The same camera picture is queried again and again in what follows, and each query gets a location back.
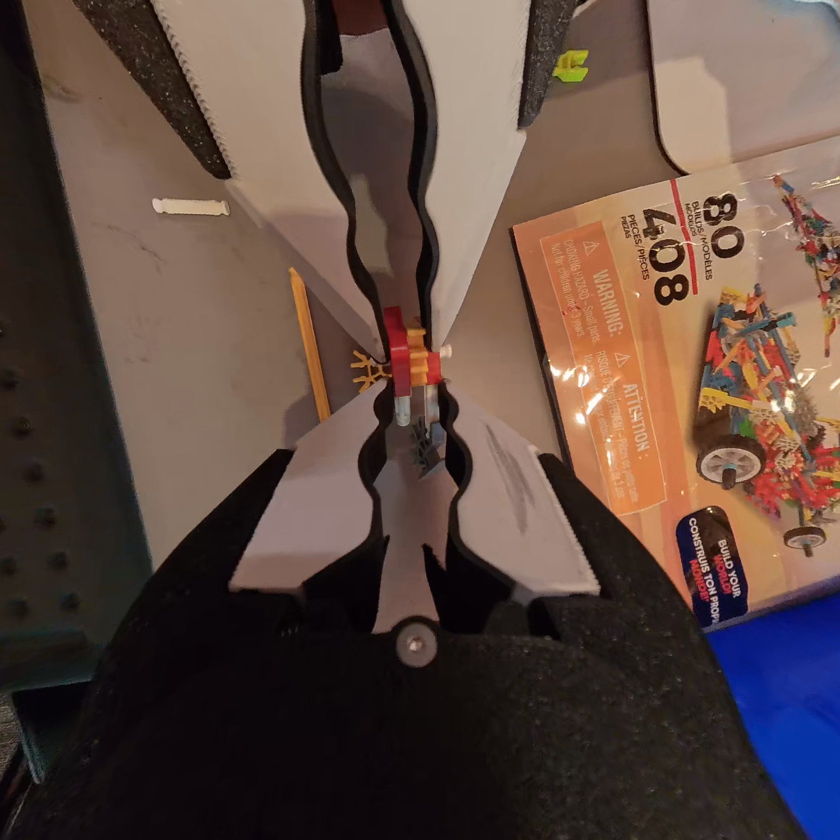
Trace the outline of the dark dotted surface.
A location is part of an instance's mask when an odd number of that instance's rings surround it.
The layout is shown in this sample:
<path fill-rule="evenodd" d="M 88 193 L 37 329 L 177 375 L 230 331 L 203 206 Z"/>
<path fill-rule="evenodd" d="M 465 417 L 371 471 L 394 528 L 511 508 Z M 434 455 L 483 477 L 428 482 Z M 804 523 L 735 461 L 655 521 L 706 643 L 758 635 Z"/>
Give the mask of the dark dotted surface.
<path fill-rule="evenodd" d="M 2 2 L 2 687 L 82 673 L 151 572 L 21 2 Z"/>

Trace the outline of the grey snowflake connector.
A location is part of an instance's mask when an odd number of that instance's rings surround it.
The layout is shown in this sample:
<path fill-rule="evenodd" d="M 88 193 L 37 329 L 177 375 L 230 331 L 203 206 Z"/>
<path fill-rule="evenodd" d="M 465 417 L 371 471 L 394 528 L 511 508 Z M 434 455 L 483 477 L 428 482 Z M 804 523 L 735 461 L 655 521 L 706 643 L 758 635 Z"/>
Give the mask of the grey snowflake connector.
<path fill-rule="evenodd" d="M 445 431 L 439 422 L 426 425 L 421 416 L 410 426 L 410 431 L 414 446 L 413 464 L 417 477 L 424 480 L 444 465 L 445 456 L 441 454 L 441 447 L 445 446 Z"/>

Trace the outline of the red and yellow connector cluster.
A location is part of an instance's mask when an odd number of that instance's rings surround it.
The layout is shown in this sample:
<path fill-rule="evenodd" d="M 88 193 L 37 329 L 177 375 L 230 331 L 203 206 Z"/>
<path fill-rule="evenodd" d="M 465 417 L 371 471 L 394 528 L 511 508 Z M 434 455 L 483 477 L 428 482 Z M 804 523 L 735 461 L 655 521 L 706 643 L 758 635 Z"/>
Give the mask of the red and yellow connector cluster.
<path fill-rule="evenodd" d="M 440 351 L 432 352 L 425 346 L 426 330 L 419 318 L 406 326 L 408 370 L 412 387 L 438 385 L 444 379 L 442 362 L 452 358 L 452 346 L 442 345 Z"/>

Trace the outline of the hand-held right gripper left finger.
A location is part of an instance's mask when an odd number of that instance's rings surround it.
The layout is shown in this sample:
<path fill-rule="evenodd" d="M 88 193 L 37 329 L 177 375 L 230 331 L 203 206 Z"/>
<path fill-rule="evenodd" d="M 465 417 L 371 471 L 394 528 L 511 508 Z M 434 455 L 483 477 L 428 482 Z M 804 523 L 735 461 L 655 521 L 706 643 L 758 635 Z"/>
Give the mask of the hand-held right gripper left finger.
<path fill-rule="evenodd" d="M 292 593 L 362 545 L 375 523 L 362 477 L 363 446 L 380 426 L 379 381 L 301 437 L 229 582 L 229 589 Z"/>

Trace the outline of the yellow half-round connector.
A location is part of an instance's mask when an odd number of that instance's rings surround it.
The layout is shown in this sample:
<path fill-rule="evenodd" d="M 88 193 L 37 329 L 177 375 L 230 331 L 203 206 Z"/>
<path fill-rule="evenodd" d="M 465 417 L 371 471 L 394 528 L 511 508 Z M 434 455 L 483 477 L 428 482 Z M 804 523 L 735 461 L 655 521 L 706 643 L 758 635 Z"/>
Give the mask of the yellow half-round connector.
<path fill-rule="evenodd" d="M 356 371 L 352 383 L 358 386 L 358 393 L 363 393 L 372 388 L 374 384 L 384 379 L 391 379 L 392 372 L 389 364 L 378 362 L 370 355 L 353 350 L 353 360 L 350 368 Z"/>

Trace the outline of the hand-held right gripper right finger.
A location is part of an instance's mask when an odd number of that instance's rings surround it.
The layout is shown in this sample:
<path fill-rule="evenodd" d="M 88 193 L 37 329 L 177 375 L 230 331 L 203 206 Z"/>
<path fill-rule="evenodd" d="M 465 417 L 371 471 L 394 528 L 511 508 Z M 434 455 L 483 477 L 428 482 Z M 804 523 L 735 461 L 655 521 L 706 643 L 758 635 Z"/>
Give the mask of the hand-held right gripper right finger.
<path fill-rule="evenodd" d="M 438 403 L 457 488 L 449 510 L 453 547 L 517 599 L 599 595 L 535 445 L 457 386 L 439 386 Z"/>

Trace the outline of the long yellow toy rod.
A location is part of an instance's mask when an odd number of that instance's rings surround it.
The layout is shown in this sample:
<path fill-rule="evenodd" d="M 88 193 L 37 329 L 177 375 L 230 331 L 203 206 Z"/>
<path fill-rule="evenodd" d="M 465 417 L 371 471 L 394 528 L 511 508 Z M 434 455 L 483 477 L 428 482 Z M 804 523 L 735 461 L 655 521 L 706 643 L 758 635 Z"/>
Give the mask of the long yellow toy rod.
<path fill-rule="evenodd" d="M 306 357 L 311 391 L 318 420 L 322 423 L 331 417 L 329 395 L 324 380 L 317 336 L 314 330 L 308 292 L 301 276 L 294 267 L 288 269 L 290 287 L 295 302 L 301 341 Z"/>

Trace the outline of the blue plastic bin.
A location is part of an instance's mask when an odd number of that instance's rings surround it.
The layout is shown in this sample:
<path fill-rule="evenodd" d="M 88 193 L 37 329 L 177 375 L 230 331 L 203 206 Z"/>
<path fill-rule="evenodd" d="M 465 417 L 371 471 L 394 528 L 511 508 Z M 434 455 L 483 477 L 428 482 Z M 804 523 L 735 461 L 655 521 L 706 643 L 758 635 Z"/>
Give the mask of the blue plastic bin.
<path fill-rule="evenodd" d="M 839 594 L 707 639 L 752 744 L 810 838 L 839 838 Z"/>

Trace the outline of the short white toy rod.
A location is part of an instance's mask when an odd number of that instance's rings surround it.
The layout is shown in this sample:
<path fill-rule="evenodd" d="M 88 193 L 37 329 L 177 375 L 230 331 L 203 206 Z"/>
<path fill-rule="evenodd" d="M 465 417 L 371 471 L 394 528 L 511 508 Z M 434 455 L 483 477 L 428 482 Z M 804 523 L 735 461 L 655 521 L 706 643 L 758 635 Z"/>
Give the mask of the short white toy rod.
<path fill-rule="evenodd" d="M 228 217 L 230 207 L 225 200 L 162 198 L 151 199 L 153 210 L 159 215 Z"/>

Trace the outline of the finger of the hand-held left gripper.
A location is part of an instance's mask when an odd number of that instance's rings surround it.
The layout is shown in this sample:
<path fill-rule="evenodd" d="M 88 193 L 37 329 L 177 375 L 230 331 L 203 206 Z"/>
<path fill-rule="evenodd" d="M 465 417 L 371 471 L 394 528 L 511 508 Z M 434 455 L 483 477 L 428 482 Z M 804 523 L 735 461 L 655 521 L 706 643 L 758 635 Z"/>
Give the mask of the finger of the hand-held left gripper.
<path fill-rule="evenodd" d="M 288 243 L 324 305 L 383 348 L 378 291 L 355 245 L 356 207 L 326 131 L 317 2 L 154 2 L 230 170 L 234 194 Z"/>
<path fill-rule="evenodd" d="M 425 342 L 444 343 L 526 133 L 518 126 L 527 1 L 384 2 L 413 100 L 408 192 L 422 229 Z"/>

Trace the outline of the colourful construction toy bag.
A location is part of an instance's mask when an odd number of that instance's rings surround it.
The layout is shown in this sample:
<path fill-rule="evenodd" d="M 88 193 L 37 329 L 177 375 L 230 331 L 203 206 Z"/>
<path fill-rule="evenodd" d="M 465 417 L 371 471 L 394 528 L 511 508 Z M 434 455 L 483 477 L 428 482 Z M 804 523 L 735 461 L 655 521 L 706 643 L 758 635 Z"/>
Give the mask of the colourful construction toy bag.
<path fill-rule="evenodd" d="M 577 477 L 714 630 L 838 591 L 838 138 L 512 230 Z"/>

